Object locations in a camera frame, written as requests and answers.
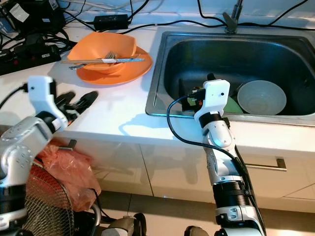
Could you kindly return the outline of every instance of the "sink basin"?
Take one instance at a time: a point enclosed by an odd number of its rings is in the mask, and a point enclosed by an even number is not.
[[[225,113],[235,121],[315,125],[315,50],[299,36],[165,32],[146,106],[150,115],[165,116],[168,105],[201,87],[207,76],[230,82],[230,96],[237,101],[237,88],[253,80],[266,80],[286,94],[285,108],[275,116]],[[174,106],[172,116],[192,117]]]

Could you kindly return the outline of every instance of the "white wall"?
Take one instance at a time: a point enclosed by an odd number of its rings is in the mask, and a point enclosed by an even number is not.
[[[87,0],[90,2],[102,2],[112,5],[121,5],[129,0]],[[200,0],[204,14],[222,14],[231,12],[237,0]],[[242,15],[277,16],[285,10],[301,2],[302,0],[244,0]],[[133,0],[134,9],[137,9],[144,0]],[[80,6],[72,4],[69,9],[78,9]],[[198,13],[197,0],[150,0],[142,12],[165,13]],[[292,17],[315,18],[315,0],[309,0],[289,14]]]

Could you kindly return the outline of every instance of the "red plastic bag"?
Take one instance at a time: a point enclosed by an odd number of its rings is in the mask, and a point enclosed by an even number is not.
[[[96,199],[93,189],[101,193],[90,166],[91,158],[76,151],[59,150],[60,145],[50,142],[38,157],[45,170],[65,186],[73,210],[88,210]]]

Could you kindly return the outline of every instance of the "power adapter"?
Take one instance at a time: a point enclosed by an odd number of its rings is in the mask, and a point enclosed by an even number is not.
[[[128,29],[128,15],[95,16],[90,24],[95,30],[124,30]]]

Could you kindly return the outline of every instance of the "kitchen counter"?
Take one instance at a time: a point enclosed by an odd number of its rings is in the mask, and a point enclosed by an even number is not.
[[[67,28],[70,39],[79,41],[91,31],[79,27]],[[197,26],[151,27],[135,30],[128,35],[137,45],[156,59],[161,34],[164,31],[219,32],[224,28],[207,29]],[[238,33],[299,35],[309,39],[315,46],[315,33],[284,29],[239,28]],[[29,75],[49,75],[58,83],[57,93],[76,92],[78,100],[85,93],[97,90],[95,103],[85,111],[66,131],[58,136],[68,138],[97,139],[156,145],[183,145],[170,132],[166,117],[154,117],[145,113],[147,96],[151,85],[152,69],[132,82],[117,86],[94,86],[81,81],[75,71],[59,62],[0,76],[0,101],[26,82]],[[26,116],[34,115],[28,95],[18,92],[0,111],[0,124],[14,125]],[[189,118],[173,118],[176,131],[184,138],[201,141],[201,128]],[[292,125],[231,122],[231,130],[241,150],[249,153],[272,153],[315,156],[315,127]]]

